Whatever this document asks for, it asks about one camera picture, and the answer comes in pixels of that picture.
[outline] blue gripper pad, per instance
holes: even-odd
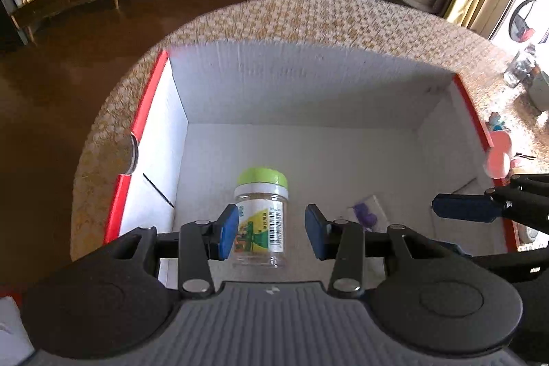
[[[221,239],[219,242],[219,257],[220,261],[224,261],[229,257],[231,248],[234,243],[234,238],[238,230],[238,209],[235,205],[227,207],[223,214],[219,217],[220,221],[225,220],[221,227]]]
[[[438,194],[433,199],[438,217],[471,222],[493,222],[501,216],[501,207],[490,197],[468,194]]]
[[[310,205],[305,209],[305,231],[316,258],[324,261],[326,259],[325,226]]]

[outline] green jar lid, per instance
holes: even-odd
[[[240,176],[238,176],[238,185],[247,183],[273,183],[288,189],[288,180],[286,176],[276,169],[267,168],[265,166],[254,166],[248,168]]]

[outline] purple toy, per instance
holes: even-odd
[[[355,212],[356,219],[364,228],[372,228],[377,223],[377,216],[370,212],[364,202],[357,203],[352,209]]]

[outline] jar label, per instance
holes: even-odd
[[[235,252],[284,252],[282,202],[251,199],[238,204]]]

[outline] ribbed gray surface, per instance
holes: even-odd
[[[27,365],[514,366],[523,363],[506,351],[464,360],[416,353],[381,332],[360,302],[332,298],[320,283],[228,283],[214,298],[183,305],[160,337],[133,352],[94,361],[38,352]]]

